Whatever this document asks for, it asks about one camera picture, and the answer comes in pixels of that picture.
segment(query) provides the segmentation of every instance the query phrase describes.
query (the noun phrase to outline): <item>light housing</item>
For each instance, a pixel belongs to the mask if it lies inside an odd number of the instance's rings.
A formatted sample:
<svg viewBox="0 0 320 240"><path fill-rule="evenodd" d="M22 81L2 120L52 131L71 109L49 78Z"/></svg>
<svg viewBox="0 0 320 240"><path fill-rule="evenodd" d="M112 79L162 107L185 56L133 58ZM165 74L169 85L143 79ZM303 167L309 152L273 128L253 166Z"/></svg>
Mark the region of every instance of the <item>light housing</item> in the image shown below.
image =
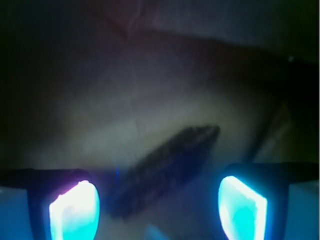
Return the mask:
<svg viewBox="0 0 320 240"><path fill-rule="evenodd" d="M81 169L0 172L0 186L27 193L26 214L34 240L94 239L100 199L91 181Z"/></svg>
<svg viewBox="0 0 320 240"><path fill-rule="evenodd" d="M293 196L292 186L314 180L319 181L316 163L231 164L223 172L218 190L220 223L226 237L230 240L285 239L288 205L293 201L289 197ZM319 205L319 191L313 192Z"/></svg>

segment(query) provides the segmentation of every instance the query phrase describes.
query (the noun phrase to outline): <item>blue led light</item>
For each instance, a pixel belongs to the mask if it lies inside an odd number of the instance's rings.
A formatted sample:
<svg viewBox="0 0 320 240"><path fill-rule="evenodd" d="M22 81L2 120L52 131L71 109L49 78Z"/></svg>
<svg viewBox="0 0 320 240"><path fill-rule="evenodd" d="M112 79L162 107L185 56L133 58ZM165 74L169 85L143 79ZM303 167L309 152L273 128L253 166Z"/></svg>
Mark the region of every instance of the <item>blue led light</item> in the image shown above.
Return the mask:
<svg viewBox="0 0 320 240"><path fill-rule="evenodd" d="M218 207L223 230L230 240L263 240L268 201L234 176L219 187Z"/></svg>
<svg viewBox="0 0 320 240"><path fill-rule="evenodd" d="M81 181L49 205L52 240L93 240L100 215L96 187Z"/></svg>

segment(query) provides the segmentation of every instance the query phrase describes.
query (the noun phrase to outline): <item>glowing light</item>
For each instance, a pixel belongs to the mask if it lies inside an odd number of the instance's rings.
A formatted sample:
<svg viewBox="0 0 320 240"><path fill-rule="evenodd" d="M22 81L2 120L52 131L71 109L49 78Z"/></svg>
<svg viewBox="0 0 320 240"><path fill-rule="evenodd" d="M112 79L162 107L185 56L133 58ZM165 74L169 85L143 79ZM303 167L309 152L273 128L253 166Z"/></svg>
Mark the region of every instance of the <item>glowing light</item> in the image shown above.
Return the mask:
<svg viewBox="0 0 320 240"><path fill-rule="evenodd" d="M100 215L96 187L81 181L49 206L52 240L93 240Z"/></svg>
<svg viewBox="0 0 320 240"><path fill-rule="evenodd" d="M263 240L268 201L234 176L219 187L218 207L223 230L230 240Z"/></svg>

